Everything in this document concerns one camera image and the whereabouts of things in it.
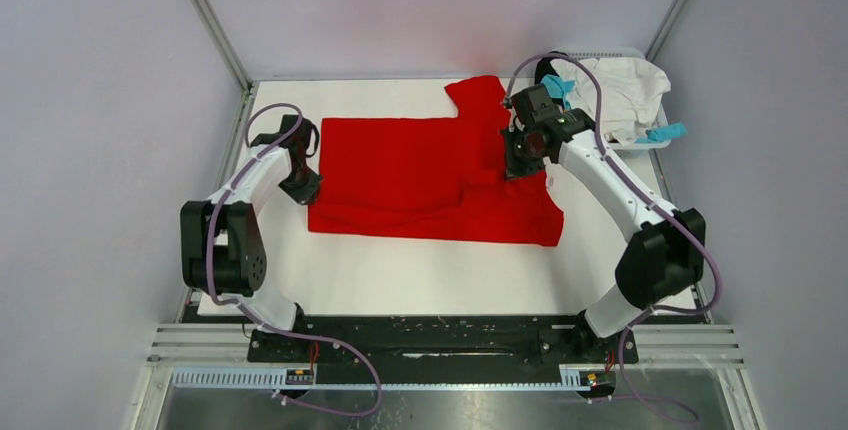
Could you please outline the red t shirt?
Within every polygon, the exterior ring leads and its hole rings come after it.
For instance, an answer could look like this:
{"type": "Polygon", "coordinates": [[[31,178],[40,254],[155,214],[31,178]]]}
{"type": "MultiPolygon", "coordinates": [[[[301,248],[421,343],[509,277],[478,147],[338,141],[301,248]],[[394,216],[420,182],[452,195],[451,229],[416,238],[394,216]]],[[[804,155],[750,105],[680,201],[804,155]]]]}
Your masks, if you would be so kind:
{"type": "Polygon", "coordinates": [[[310,206],[314,233],[558,245],[564,213],[540,172],[505,177],[511,120],[491,75],[451,83],[456,114],[440,118],[326,118],[310,206]]]}

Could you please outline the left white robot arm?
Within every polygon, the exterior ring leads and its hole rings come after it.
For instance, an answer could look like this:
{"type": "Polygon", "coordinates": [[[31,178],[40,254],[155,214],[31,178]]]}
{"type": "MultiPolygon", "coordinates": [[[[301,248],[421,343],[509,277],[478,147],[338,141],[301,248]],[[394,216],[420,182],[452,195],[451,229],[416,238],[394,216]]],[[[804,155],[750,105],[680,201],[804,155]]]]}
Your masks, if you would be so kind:
{"type": "Polygon", "coordinates": [[[300,115],[285,115],[275,133],[256,135],[248,159],[221,188],[186,202],[179,214],[181,271],[185,285],[216,305],[239,309],[272,336],[272,348],[288,361],[309,351],[310,335],[296,325],[301,307],[266,280],[269,260],[258,216],[279,193],[302,206],[313,204],[322,176],[308,158],[320,139],[316,126],[300,115]]]}

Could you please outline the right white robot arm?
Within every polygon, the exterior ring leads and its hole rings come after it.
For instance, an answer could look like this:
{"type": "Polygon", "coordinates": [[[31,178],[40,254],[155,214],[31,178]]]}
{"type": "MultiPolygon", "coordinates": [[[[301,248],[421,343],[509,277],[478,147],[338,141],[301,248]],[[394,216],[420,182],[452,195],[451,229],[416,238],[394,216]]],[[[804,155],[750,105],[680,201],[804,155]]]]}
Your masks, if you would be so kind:
{"type": "Polygon", "coordinates": [[[614,285],[582,313],[575,352],[597,362],[613,348],[612,335],[646,311],[698,283],[704,273],[706,222],[681,211],[650,188],[609,150],[582,110],[563,110],[541,85],[505,98],[518,125],[504,129],[508,179],[541,172],[547,162],[576,177],[617,225],[626,248],[614,285]]]}

